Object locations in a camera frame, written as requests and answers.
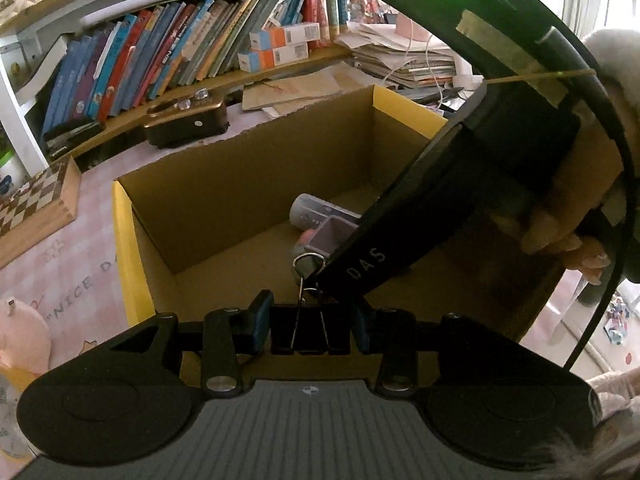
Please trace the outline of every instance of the hand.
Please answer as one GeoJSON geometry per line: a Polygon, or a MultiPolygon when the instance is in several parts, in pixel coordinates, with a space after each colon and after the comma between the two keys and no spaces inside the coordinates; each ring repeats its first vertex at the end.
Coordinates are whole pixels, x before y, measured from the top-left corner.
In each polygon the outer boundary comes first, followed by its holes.
{"type": "MultiPolygon", "coordinates": [[[[620,86],[607,82],[605,88],[625,128],[638,172],[638,115],[620,86]]],[[[520,239],[527,254],[559,254],[567,269],[580,270],[590,283],[599,285],[602,269],[610,264],[609,256],[596,238],[580,238],[574,231],[588,211],[600,205],[622,172],[622,160],[615,143],[593,114],[586,110],[578,114],[582,126],[574,145],[560,165],[551,190],[533,209],[528,228],[514,219],[493,218],[503,231],[520,239]]]]}

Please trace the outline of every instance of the chessboard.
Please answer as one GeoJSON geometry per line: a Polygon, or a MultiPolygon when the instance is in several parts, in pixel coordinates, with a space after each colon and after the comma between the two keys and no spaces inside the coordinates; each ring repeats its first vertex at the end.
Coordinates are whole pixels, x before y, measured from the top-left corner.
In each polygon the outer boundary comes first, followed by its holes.
{"type": "Polygon", "coordinates": [[[0,269],[76,218],[80,171],[70,157],[0,204],[0,269]]]}

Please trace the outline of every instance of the stack of paper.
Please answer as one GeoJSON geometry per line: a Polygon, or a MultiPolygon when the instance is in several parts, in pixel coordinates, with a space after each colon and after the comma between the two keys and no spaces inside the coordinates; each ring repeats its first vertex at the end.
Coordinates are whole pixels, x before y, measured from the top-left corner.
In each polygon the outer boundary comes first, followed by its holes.
{"type": "Polygon", "coordinates": [[[263,108],[271,117],[289,114],[319,100],[379,82],[345,62],[318,72],[287,77],[245,88],[242,109],[263,108]]]}
{"type": "Polygon", "coordinates": [[[348,27],[336,42],[351,49],[357,66],[367,73],[408,88],[436,86],[436,79],[449,83],[456,75],[454,52],[435,36],[427,46],[396,34],[395,25],[349,22],[348,27]]]}

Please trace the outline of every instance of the white cable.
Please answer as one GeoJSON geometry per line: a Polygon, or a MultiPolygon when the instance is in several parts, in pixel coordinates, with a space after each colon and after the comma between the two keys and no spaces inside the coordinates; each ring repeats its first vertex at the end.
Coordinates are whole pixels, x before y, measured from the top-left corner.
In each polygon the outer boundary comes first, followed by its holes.
{"type": "Polygon", "coordinates": [[[399,68],[402,68],[403,66],[405,66],[407,63],[409,63],[411,60],[409,59],[409,51],[411,50],[411,44],[412,41],[414,40],[414,20],[411,20],[411,36],[409,37],[409,45],[407,45],[406,50],[404,51],[404,56],[402,57],[402,64],[396,66],[394,69],[392,69],[391,72],[389,72],[387,75],[385,75],[385,78],[382,80],[382,84],[386,83],[386,80],[389,79],[389,77],[399,68]]]}
{"type": "Polygon", "coordinates": [[[431,38],[433,38],[433,34],[429,36],[429,39],[427,40],[427,45],[424,47],[424,57],[427,60],[427,68],[429,69],[429,74],[431,75],[431,77],[433,77],[433,80],[436,82],[436,86],[438,87],[438,93],[440,94],[440,101],[438,102],[438,107],[436,108],[436,111],[437,111],[437,110],[440,110],[440,107],[442,106],[442,102],[444,101],[444,95],[442,94],[442,88],[440,87],[440,83],[436,79],[436,75],[433,73],[433,68],[431,68],[431,64],[429,63],[429,42],[431,41],[431,38]]]}

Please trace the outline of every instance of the gray rubber pad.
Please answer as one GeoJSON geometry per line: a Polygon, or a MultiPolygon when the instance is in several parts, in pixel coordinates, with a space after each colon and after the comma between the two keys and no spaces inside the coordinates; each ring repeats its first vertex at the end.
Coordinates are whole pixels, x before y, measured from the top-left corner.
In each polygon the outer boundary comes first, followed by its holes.
{"type": "Polygon", "coordinates": [[[41,456],[19,480],[507,480],[441,443],[408,402],[363,381],[257,381],[205,403],[193,425],[154,455],[102,468],[41,456]]]}

